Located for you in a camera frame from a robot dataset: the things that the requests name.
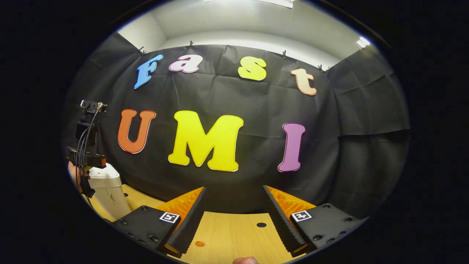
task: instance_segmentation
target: wrinkled fabric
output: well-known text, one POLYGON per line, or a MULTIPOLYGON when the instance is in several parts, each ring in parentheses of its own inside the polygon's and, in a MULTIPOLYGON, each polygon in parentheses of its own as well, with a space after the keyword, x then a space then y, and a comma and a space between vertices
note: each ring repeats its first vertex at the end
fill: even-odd
POLYGON ((313 204, 331 202, 357 217, 367 216, 391 192, 408 148, 408 137, 387 136, 396 131, 405 134, 407 109, 392 69, 371 49, 321 72, 296 59, 247 47, 195 45, 141 54, 116 33, 88 58, 70 88, 64 105, 64 148, 77 144, 75 126, 83 99, 108 104, 99 117, 98 152, 106 155, 123 182, 163 201, 207 187, 205 210, 212 212, 262 212, 262 185, 269 185, 313 204), (159 54, 164 57, 150 73, 151 79, 134 89, 137 68, 159 54), (169 65, 185 54, 203 57, 199 70, 170 71, 169 65), (267 63, 264 80, 239 76, 245 56, 267 63), (310 83, 316 95, 299 91, 290 73, 297 68, 314 76, 310 83), (156 113, 138 154, 125 152, 117 141, 124 109, 137 111, 130 141, 138 135, 138 114, 156 113), (189 148, 189 165, 168 161, 177 129, 174 114, 181 110, 198 113, 206 133, 222 115, 244 120, 236 142, 238 171, 209 169, 213 150, 201 167, 195 166, 189 148), (277 170, 285 151, 285 123, 306 129, 297 171, 277 170), (385 143, 375 143, 380 139, 385 143))

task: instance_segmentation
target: letter i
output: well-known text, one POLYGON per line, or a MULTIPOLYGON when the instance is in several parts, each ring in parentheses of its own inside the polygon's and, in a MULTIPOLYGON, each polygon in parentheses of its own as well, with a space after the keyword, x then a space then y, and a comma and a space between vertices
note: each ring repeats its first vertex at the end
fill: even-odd
POLYGON ((301 167, 298 156, 300 154, 301 137, 306 129, 303 125, 297 123, 286 123, 282 126, 282 129, 285 131, 287 139, 283 161, 277 169, 280 172, 296 171, 301 167))

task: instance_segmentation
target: white container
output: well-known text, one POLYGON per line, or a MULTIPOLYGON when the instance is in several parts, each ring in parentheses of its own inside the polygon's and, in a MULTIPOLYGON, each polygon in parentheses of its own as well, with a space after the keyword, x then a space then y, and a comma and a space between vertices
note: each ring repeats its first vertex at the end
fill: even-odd
POLYGON ((130 207, 125 201, 119 173, 106 163, 104 169, 91 168, 89 183, 96 192, 93 198, 115 221, 130 213, 130 207))

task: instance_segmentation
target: blue letter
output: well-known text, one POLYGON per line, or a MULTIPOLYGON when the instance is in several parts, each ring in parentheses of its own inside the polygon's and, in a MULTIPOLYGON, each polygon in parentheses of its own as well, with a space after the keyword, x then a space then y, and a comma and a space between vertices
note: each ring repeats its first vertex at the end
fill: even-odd
POLYGON ((148 72, 154 72, 156 69, 156 61, 159 61, 162 58, 163 55, 160 54, 137 68, 138 76, 137 83, 134 85, 134 89, 137 89, 138 87, 142 86, 142 84, 150 80, 151 76, 148 75, 148 72))

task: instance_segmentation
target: ceiling light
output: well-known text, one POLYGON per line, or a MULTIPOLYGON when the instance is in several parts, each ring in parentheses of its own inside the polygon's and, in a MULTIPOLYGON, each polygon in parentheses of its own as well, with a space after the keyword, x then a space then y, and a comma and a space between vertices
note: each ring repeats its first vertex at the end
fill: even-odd
MULTIPOLYGON (((235 0, 204 0, 205 3, 207 2, 214 2, 214 1, 235 1, 235 0)), ((282 7, 286 7, 286 8, 293 8, 293 2, 295 0, 253 0, 253 1, 259 1, 259 2, 264 2, 264 3, 270 3, 270 4, 274 4, 274 5, 278 5, 278 6, 282 6, 282 7)))
POLYGON ((365 45, 369 45, 369 41, 367 41, 364 37, 360 37, 360 40, 365 44, 365 45))
POLYGON ((254 0, 259 2, 271 3, 278 6, 283 6, 286 8, 293 8, 293 1, 294 0, 254 0))
POLYGON ((367 45, 370 44, 370 42, 367 41, 364 37, 360 37, 360 39, 356 43, 357 43, 357 45, 359 45, 362 48, 364 48, 364 47, 366 47, 367 45))
POLYGON ((366 44, 363 43, 361 40, 356 42, 360 47, 366 47, 366 44))

